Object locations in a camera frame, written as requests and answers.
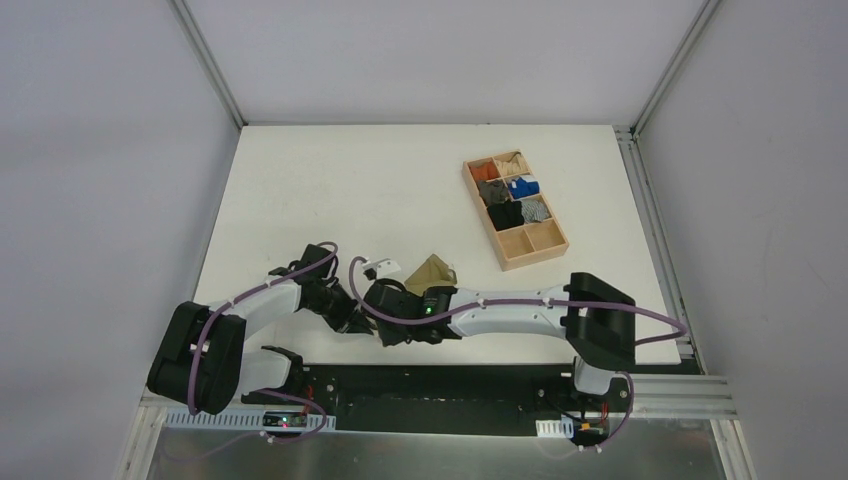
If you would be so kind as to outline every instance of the gray wall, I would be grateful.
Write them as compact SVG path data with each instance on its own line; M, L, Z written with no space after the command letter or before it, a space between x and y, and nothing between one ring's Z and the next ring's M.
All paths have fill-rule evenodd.
M238 134L167 2L0 7L0 477L110 478Z
M239 107L287 123L636 119L702 0L191 0Z
M728 0L643 137L760 478L848 468L848 2Z

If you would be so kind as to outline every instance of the wooden compartment box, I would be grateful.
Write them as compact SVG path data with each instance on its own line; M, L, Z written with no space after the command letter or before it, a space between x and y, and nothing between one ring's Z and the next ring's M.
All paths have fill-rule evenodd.
M562 232L550 204L545 199L544 179L536 177L540 185L538 194L520 198L518 201L532 199L542 202L547 207L550 218L540 223L524 223L517 227L497 231L489 217L486 203L480 197L477 182L471 173L472 168L479 169L480 167L483 167L482 171L489 173L490 180L488 181L502 180L507 184L521 175L533 175L533 172L520 151L472 160L464 162L462 165L462 177L468 187L468 193L471 194L480 220L483 222L483 228L492 242L492 248L495 250L495 256L498 258L501 270L512 270L564 255L568 249L568 239ZM512 198L512 193L509 195L509 200L515 200Z

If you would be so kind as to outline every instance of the gray cloth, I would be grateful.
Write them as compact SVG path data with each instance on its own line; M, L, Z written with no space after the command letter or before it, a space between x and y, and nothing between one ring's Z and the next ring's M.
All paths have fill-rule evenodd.
M480 191L480 198L487 207L509 200L509 190L503 180L477 182L477 190Z
M538 223L551 218L548 207L538 200L522 200L521 216L527 223Z

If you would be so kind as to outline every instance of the aluminum frame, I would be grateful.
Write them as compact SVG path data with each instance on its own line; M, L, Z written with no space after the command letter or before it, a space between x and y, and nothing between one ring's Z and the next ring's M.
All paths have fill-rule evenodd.
M742 436L727 379L707 375L633 375L633 418L711 420L719 456L730 480L756 480ZM280 405L231 404L234 412L285 409ZM182 404L147 393L141 400L130 439L124 451L119 480L144 480L169 411Z
M197 61L206 73L209 84L215 90L218 99L221 100L221 104L227 110L227 113L229 113L230 119L233 121L236 129L241 131L247 122L241 113L241 109L239 109L238 103L236 103L233 92L224 79L224 74L221 72L218 62L215 61L215 57L212 55L212 51L203 37L203 32L200 31L200 27L191 13L191 9L185 0L168 0L168 4L171 6L174 17L180 24L180 28L185 33L186 40L188 40L192 52L194 52Z
M697 337L695 333L697 327L692 325L686 311L677 273L671 260L659 202L651 187L648 170L642 160L638 142L634 140L629 127L618 126L614 129L621 158L624 161L624 169L627 172L627 179L630 181L630 190L633 192L633 199L636 201L636 210L639 212L639 219L648 242L648 250L650 250L654 269L657 272L666 310L672 317L683 320L689 327L689 335L681 337L677 341L678 350L681 357L684 358L694 355L701 371L709 373L693 340Z
M651 96L648 97L648 102L642 107L642 111L639 112L639 116L636 117L636 121L632 125L632 132L637 140L651 121L651 118L653 118L654 113L668 94L672 84L683 70L686 60L689 59L695 46L701 40L704 30L706 30L723 1L704 0L704 3L701 4L701 8L692 20L692 24L689 25L686 33L683 35L683 39L680 41L680 45L677 46L677 50L674 51L671 60L665 67L662 76L660 76L659 82L657 82L656 87L651 92Z

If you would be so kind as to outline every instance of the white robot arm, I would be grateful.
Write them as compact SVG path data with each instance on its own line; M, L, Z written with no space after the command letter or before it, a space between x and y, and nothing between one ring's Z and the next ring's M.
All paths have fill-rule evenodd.
M534 291L433 287L422 296L407 292L399 282L374 279L362 298L353 285L352 264L351 298L335 277L335 252L323 246L309 245L300 261L275 269L263 284L233 299L177 307L148 375L148 388L187 403L190 410L214 414L234 395L282 387L293 362L302 359L277 347L243 353L243 344L266 325L304 308L338 333L376 331L384 346L435 344L486 333L561 338L579 355L574 387L589 395L604 395L616 371L635 366L634 312L640 309L632 298L590 274L574 273L569 285Z

